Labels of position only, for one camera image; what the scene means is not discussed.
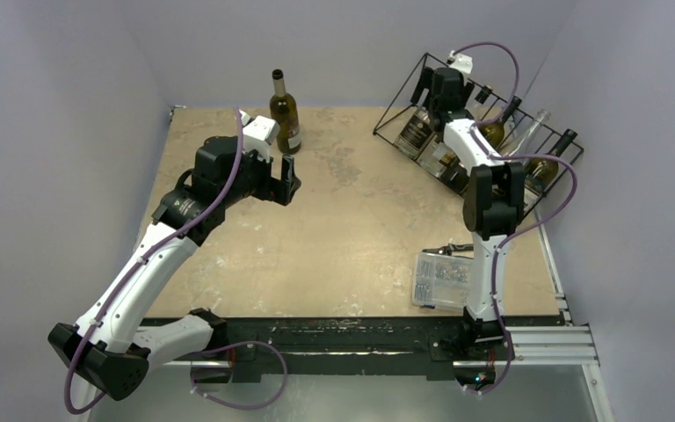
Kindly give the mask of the tall clear glass bottle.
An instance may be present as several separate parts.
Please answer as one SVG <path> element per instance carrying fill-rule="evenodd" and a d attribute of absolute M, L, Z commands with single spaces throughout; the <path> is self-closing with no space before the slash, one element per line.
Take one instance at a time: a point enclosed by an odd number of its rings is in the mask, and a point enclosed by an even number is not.
<path fill-rule="evenodd" d="M 428 144 L 436 138 L 428 110 L 418 106 L 399 135 L 395 146 L 410 160 L 417 160 Z"/>

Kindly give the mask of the clear square bottle gold cap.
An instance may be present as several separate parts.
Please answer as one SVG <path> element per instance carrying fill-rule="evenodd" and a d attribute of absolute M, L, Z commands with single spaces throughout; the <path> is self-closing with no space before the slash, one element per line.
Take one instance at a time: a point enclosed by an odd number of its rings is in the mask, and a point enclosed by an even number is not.
<path fill-rule="evenodd" d="M 484 85 L 476 94 L 470 105 L 464 109 L 463 118 L 474 119 L 475 111 L 479 111 L 493 89 L 489 85 Z M 443 173 L 453 163 L 456 155 L 443 142 L 443 131 L 433 132 L 430 141 L 417 158 L 417 163 L 429 174 L 437 179 L 442 179 Z"/>

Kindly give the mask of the dark green bottle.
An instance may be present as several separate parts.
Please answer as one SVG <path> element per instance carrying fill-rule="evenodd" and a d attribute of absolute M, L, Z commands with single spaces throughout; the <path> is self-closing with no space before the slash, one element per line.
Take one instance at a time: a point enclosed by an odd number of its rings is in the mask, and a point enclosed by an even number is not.
<path fill-rule="evenodd" d="M 508 120 L 517 111 L 521 104 L 521 98 L 514 96 L 507 104 L 502 114 L 498 119 L 492 123 L 482 124 L 478 130 L 483 135 L 488 144 L 495 150 L 499 151 L 506 136 L 506 124 Z"/>
<path fill-rule="evenodd" d="M 548 155 L 561 157 L 563 152 L 575 141 L 578 133 L 567 129 L 554 146 L 548 151 Z M 559 171 L 559 163 L 543 158 L 530 159 L 526 164 L 525 185 L 535 194 L 543 194 L 546 188 L 553 182 Z"/>

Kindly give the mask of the clear glass bottle short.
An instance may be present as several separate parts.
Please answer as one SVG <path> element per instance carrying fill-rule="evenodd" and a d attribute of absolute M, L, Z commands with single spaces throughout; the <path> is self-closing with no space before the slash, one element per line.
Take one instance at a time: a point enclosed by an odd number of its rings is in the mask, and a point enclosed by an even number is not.
<path fill-rule="evenodd" d="M 529 125 L 518 132 L 518 135 L 507 142 L 501 150 L 502 156 L 517 156 L 526 152 L 529 143 L 548 122 L 551 112 L 546 109 L 540 111 L 531 119 Z"/>

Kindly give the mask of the dark green bottle front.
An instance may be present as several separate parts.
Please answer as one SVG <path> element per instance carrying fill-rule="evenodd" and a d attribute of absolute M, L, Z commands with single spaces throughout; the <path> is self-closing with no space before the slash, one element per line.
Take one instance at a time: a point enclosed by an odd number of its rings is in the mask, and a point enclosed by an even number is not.
<path fill-rule="evenodd" d="M 575 141 L 578 133 L 567 129 L 554 146 L 548 151 L 548 155 L 561 157 L 563 152 Z M 543 158 L 530 159 L 526 164 L 525 185 L 535 194 L 543 194 L 546 188 L 553 182 L 559 171 L 559 163 Z"/>

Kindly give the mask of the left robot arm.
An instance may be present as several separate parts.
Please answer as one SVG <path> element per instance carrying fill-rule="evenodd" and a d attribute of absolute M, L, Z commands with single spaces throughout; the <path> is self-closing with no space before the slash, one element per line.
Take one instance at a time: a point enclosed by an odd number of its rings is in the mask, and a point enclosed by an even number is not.
<path fill-rule="evenodd" d="M 194 309 L 173 323 L 140 331 L 150 306 L 175 272 L 224 223 L 238 201 L 254 198 L 287 206 L 301 187 L 294 156 L 272 159 L 245 149 L 234 136 L 206 139 L 194 166 L 178 178 L 152 215 L 152 222 L 122 272 L 73 324 L 58 323 L 48 342 L 75 376 L 101 397 L 124 400 L 152 370 L 186 355 L 214 360 L 230 349 L 227 323 Z"/>

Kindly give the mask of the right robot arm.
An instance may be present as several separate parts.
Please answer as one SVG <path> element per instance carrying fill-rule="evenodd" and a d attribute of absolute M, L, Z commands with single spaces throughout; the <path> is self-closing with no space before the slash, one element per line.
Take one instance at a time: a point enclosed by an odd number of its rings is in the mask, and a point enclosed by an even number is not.
<path fill-rule="evenodd" d="M 465 105 L 473 89 L 457 69 L 422 69 L 417 88 L 430 128 L 461 161 L 468 176 L 462 208 L 472 235 L 468 296 L 458 345 L 471 358 L 489 351 L 505 337 L 503 290 L 505 260 L 524 211 L 524 168 L 498 156 Z"/>

